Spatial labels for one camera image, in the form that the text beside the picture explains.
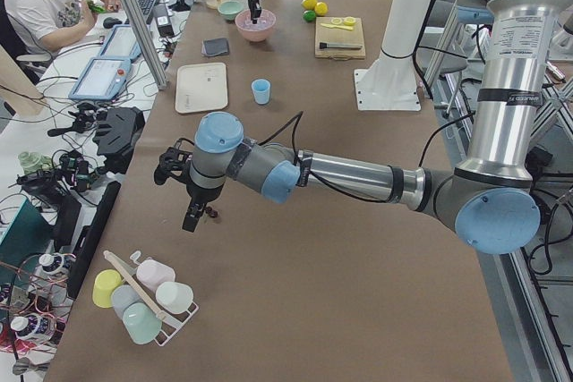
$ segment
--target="brown table surface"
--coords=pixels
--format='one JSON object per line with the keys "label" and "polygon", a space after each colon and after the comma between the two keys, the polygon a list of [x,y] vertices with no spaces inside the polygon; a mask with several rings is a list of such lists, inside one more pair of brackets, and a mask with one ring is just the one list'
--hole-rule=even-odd
{"label": "brown table surface", "polygon": [[[153,183],[158,156],[192,138],[202,115],[174,109],[177,68],[227,64],[227,111],[262,140],[304,110],[299,148],[415,168],[436,128],[419,113],[359,112],[353,70],[377,58],[392,0],[323,0],[333,16],[363,19],[366,60],[314,58],[301,0],[262,0],[278,17],[251,44],[197,0],[46,382],[90,381],[508,381],[512,380],[475,253],[438,221],[406,207],[298,189],[284,205],[227,181],[196,233],[181,230],[183,185]],[[201,56],[227,37],[231,54]],[[250,83],[272,82],[257,106]],[[288,144],[289,133],[282,142]],[[449,168],[440,140],[426,165]],[[173,267],[199,312],[165,347],[132,343],[113,310],[91,302],[101,251],[134,250]]]}

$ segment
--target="lemon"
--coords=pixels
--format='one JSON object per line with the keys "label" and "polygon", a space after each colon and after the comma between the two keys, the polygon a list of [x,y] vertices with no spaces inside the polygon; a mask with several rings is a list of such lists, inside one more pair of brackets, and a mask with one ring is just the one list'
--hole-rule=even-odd
{"label": "lemon", "polygon": [[314,11],[319,17],[323,17],[329,11],[329,6],[325,2],[319,2],[314,6]]}
{"label": "lemon", "polygon": [[355,17],[345,17],[343,22],[345,23],[346,26],[354,26],[356,24],[356,18]]}
{"label": "lemon", "polygon": [[303,18],[306,22],[313,22],[316,20],[316,12],[315,11],[304,11]]}
{"label": "lemon", "polygon": [[314,9],[314,6],[316,6],[318,2],[319,2],[318,0],[303,0],[301,2],[301,5],[303,6],[304,9],[311,10]]}

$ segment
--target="white t-shirt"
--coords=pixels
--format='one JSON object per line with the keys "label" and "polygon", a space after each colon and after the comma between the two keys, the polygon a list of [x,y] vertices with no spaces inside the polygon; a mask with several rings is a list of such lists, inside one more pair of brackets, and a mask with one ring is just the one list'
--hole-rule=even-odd
{"label": "white t-shirt", "polygon": [[77,24],[81,5],[74,0],[4,0],[8,17],[31,54],[44,54],[40,39]]}

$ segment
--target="pink bowl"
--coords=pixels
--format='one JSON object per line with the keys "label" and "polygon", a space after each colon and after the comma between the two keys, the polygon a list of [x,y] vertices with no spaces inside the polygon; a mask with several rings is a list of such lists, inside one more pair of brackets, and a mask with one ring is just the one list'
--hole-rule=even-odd
{"label": "pink bowl", "polygon": [[268,9],[261,11],[261,17],[256,24],[251,21],[251,11],[245,9],[235,17],[236,27],[243,38],[251,42],[261,42],[268,38],[275,29],[277,17]]}

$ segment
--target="wooden cutting board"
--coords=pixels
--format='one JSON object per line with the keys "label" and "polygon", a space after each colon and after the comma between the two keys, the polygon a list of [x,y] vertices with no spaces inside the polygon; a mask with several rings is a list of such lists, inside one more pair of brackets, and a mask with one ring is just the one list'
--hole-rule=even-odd
{"label": "wooden cutting board", "polygon": [[[327,29],[321,23],[330,24],[333,17],[317,17],[314,36],[314,56],[318,58],[366,58],[366,46],[362,31],[362,20],[356,18],[354,30]],[[319,49],[321,42],[330,44],[361,44],[362,49]]]}

